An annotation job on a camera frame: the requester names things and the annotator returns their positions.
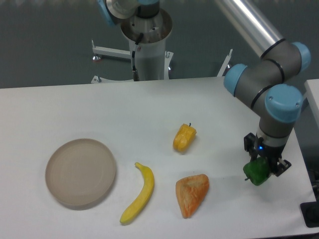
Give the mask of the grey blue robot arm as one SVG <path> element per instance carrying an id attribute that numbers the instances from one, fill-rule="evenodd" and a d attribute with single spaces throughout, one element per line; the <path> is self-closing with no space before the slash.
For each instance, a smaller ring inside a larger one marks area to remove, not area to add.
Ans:
<path id="1" fill-rule="evenodd" d="M 172 20 L 159 1 L 100 0 L 97 5 L 104 21 L 119 24 L 129 41 L 133 80 L 167 79 L 165 40 Z M 260 117 L 257 132 L 244 137 L 251 159 L 243 170 L 252 183 L 261 184 L 291 166 L 282 152 L 300 116 L 303 96 L 286 81 L 310 65 L 311 54 L 302 43 L 281 36 L 248 0 L 219 0 L 217 5 L 261 59 L 255 67 L 234 65 L 224 77 L 227 91 Z"/>

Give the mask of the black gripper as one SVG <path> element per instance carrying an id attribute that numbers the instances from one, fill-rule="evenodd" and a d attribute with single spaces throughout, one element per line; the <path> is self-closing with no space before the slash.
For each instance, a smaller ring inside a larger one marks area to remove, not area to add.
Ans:
<path id="1" fill-rule="evenodd" d="M 279 177 L 291 167 L 289 161 L 282 159 L 286 143 L 286 138 L 279 139 L 249 133 L 244 137 L 244 150 L 249 153 L 250 161 L 256 160 L 258 156 L 266 159 L 269 165 L 269 175 Z"/>

